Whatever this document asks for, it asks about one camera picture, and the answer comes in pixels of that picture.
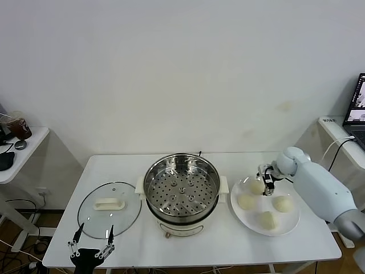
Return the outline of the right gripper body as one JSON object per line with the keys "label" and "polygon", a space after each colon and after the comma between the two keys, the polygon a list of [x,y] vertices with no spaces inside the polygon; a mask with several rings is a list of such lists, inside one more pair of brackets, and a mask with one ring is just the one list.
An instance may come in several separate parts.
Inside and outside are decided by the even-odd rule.
{"label": "right gripper body", "polygon": [[260,165],[264,165],[263,179],[265,177],[267,177],[267,176],[270,176],[272,178],[272,180],[275,182],[275,178],[272,176],[272,173],[274,171],[273,166],[271,164],[260,164]]}

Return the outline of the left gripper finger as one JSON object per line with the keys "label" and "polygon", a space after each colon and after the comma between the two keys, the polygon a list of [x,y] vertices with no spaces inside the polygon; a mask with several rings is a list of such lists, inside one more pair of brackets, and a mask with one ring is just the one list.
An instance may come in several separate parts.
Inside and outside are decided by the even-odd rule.
{"label": "left gripper finger", "polygon": [[78,242],[82,235],[83,227],[84,227],[84,223],[82,223],[81,226],[79,227],[79,229],[74,233],[74,237],[72,238],[72,240],[70,240],[67,243],[71,257],[80,256],[80,253],[78,251]]}
{"label": "left gripper finger", "polygon": [[106,246],[95,255],[96,258],[106,259],[115,250],[115,246],[113,244],[113,239],[114,239],[113,227],[114,225],[112,225],[111,229],[109,230]]}

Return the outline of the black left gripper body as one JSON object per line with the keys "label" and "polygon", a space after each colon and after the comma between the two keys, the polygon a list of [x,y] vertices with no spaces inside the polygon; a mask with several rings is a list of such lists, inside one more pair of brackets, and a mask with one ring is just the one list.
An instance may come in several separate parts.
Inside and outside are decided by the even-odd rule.
{"label": "black left gripper body", "polygon": [[94,269],[99,265],[98,249],[81,248],[79,256],[72,255],[71,262],[75,266],[74,274],[93,274]]}

